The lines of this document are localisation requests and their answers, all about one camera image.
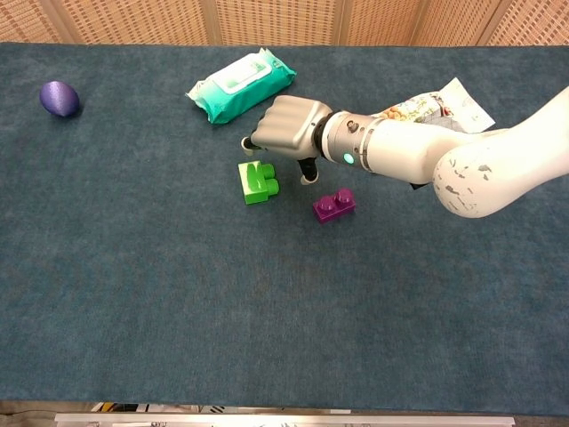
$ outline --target snack bag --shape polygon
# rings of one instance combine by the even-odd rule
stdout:
[[[413,96],[372,116],[439,125],[463,133],[480,133],[495,123],[458,78],[438,92]]]

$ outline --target teal package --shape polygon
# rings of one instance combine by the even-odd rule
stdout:
[[[225,124],[290,85],[296,71],[269,49],[240,60],[198,81],[186,95],[213,124]]]

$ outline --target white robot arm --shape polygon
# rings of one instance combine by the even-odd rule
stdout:
[[[414,188],[432,182],[450,212],[480,218],[569,173],[569,87],[521,124],[478,134],[283,95],[241,145],[247,154],[267,149],[296,159],[304,184],[317,180],[318,156]]]

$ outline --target green indicator light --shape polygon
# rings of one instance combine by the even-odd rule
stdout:
[[[354,164],[354,158],[351,154],[346,153],[344,154],[344,160],[346,161],[346,163],[348,163],[349,165],[353,165]]]

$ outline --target plastic egg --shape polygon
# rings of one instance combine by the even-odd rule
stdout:
[[[39,100],[50,113],[61,117],[74,115],[81,105],[75,89],[67,83],[58,81],[43,85]]]

